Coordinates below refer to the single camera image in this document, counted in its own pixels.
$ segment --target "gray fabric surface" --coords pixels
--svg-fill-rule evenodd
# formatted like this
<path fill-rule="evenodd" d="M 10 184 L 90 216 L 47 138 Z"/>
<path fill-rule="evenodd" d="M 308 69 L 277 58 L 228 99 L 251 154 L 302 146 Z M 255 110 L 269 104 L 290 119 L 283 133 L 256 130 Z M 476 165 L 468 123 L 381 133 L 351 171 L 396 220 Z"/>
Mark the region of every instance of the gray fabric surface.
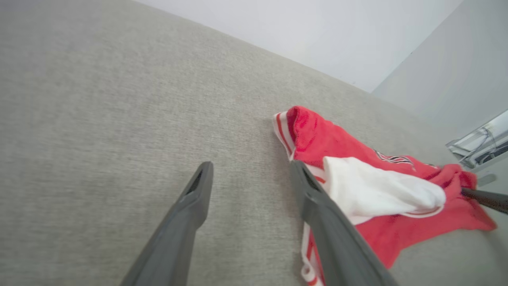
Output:
<path fill-rule="evenodd" d="M 215 177 L 189 285 L 301 285 L 271 116 L 313 109 L 385 154 L 453 157 L 402 110 L 134 2 L 0 4 L 0 284 L 115 285 L 196 167 Z M 495 285 L 481 232 L 405 250 L 402 285 Z"/>

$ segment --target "red garment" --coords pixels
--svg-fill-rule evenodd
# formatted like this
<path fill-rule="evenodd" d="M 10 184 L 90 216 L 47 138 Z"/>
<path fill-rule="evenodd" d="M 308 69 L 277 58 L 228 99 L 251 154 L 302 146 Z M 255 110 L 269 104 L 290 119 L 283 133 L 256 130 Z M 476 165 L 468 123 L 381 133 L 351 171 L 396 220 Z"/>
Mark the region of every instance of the red garment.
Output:
<path fill-rule="evenodd" d="M 314 166 L 309 170 L 316 177 L 323 169 L 323 157 L 356 157 L 374 167 L 413 175 L 443 188 L 447 202 L 439 214 L 417 219 L 401 215 L 380 216 L 356 226 L 388 268 L 394 264 L 402 249 L 421 241 L 460 228 L 485 231 L 496 228 L 478 202 L 461 195 L 461 187 L 474 189 L 477 179 L 475 174 L 463 171 L 458 164 L 449 164 L 440 169 L 410 156 L 385 156 L 365 146 L 341 127 L 301 106 L 277 114 L 274 128 L 290 159 Z M 322 183 L 325 181 L 322 177 L 317 180 Z"/>

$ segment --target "white fabric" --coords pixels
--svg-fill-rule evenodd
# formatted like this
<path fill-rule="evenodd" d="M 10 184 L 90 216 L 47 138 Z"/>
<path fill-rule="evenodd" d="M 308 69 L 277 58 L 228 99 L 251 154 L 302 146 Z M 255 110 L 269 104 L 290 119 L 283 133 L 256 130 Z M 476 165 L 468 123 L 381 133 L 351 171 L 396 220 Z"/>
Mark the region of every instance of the white fabric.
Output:
<path fill-rule="evenodd" d="M 325 157 L 323 163 L 325 191 L 355 225 L 383 215 L 433 216 L 446 201 L 445 192 L 436 184 L 357 158 Z"/>

